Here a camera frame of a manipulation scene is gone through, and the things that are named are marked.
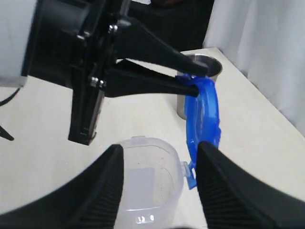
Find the black cable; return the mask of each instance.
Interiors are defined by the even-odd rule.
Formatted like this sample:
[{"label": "black cable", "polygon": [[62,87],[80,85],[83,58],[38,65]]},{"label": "black cable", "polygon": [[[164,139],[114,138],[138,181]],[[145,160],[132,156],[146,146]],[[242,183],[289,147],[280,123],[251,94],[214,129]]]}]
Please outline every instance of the black cable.
[{"label": "black cable", "polygon": [[8,102],[10,102],[16,95],[17,93],[20,91],[20,88],[18,88],[13,94],[11,94],[9,97],[7,97],[5,100],[2,100],[0,102],[0,106],[3,106],[5,104],[7,104]]}]

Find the table surface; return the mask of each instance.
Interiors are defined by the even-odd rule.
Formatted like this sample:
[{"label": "table surface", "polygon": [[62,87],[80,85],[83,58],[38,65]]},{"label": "table surface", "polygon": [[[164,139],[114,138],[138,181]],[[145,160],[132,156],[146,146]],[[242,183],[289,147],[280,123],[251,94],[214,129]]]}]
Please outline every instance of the table surface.
[{"label": "table surface", "polygon": [[[305,200],[305,138],[217,49],[223,71],[216,82],[222,138],[220,149],[262,181]],[[175,71],[144,64],[156,71]],[[13,89],[0,90],[0,100]],[[185,121],[176,114],[176,96],[134,95],[105,99],[98,135],[90,146],[67,140],[72,91],[29,77],[18,96],[0,108],[0,125],[15,137],[0,139],[0,212],[60,187],[91,164],[109,145],[132,136],[160,138],[181,161],[189,161]],[[186,181],[173,226],[206,226],[196,189]]]}]

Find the blue lid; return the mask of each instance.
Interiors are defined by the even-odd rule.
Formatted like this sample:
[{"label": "blue lid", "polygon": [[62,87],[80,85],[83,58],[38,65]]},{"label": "blue lid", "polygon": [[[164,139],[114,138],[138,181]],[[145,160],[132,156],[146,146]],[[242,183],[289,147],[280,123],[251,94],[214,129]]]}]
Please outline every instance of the blue lid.
[{"label": "blue lid", "polygon": [[219,128],[218,99],[215,83],[205,77],[195,77],[189,80],[181,80],[186,85],[195,84],[199,89],[199,95],[185,97],[186,115],[186,142],[191,156],[189,169],[191,176],[188,177],[189,189],[197,186],[192,170],[196,168],[197,149],[202,141],[219,146],[221,130]]}]

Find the stainless steel cup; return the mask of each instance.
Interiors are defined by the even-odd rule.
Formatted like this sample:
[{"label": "stainless steel cup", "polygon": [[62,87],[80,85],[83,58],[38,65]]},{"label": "stainless steel cup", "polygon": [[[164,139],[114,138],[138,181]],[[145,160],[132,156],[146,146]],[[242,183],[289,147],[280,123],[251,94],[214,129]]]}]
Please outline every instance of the stainless steel cup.
[{"label": "stainless steel cup", "polygon": [[[203,55],[203,54],[189,54],[186,55],[191,58],[194,62],[202,62],[208,65],[207,76],[210,77],[214,82],[216,82],[218,75],[221,73],[223,67],[221,63],[213,57]],[[186,120],[184,112],[185,96],[177,96],[177,114],[184,120]]]}]

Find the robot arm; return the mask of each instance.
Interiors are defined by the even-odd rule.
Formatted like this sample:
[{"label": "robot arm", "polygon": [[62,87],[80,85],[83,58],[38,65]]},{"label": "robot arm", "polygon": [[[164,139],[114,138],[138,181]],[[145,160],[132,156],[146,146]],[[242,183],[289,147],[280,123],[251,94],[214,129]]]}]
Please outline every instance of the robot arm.
[{"label": "robot arm", "polygon": [[31,75],[71,88],[68,139],[73,142],[89,145],[94,139],[105,96],[197,96],[196,86],[183,85],[127,58],[206,75],[206,65],[194,63],[127,17],[130,0],[2,2],[0,23],[7,33],[1,35],[0,48],[8,58],[0,61],[0,86],[23,87]]}]

